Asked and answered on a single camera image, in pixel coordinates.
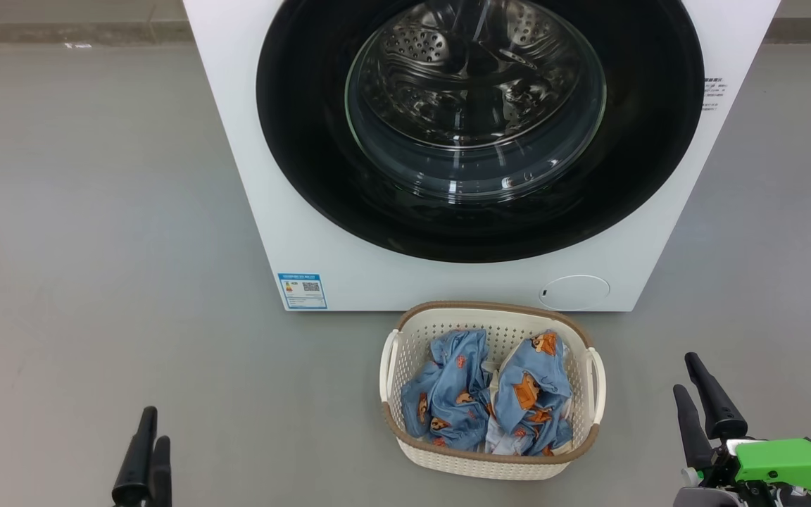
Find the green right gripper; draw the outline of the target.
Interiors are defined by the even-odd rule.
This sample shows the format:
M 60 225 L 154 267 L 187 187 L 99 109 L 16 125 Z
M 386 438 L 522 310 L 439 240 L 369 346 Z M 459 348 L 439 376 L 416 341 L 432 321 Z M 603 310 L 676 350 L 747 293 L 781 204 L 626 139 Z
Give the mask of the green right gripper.
M 699 355 L 686 353 L 685 364 L 704 410 L 705 431 L 688 390 L 674 385 L 687 466 L 681 472 L 686 486 L 673 504 L 811 506 L 811 440 L 744 439 L 746 419 Z M 712 449 L 709 439 L 724 442 Z

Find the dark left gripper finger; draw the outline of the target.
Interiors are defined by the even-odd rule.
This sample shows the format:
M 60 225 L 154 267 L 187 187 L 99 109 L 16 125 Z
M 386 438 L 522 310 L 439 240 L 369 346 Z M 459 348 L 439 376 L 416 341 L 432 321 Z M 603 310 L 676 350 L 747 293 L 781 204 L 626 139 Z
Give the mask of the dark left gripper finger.
M 171 441 L 169 436 L 156 439 L 149 459 L 149 498 L 147 506 L 172 506 Z
M 148 506 L 153 499 L 149 486 L 149 466 L 156 440 L 157 420 L 155 406 L 148 406 L 142 411 L 111 491 L 115 506 Z

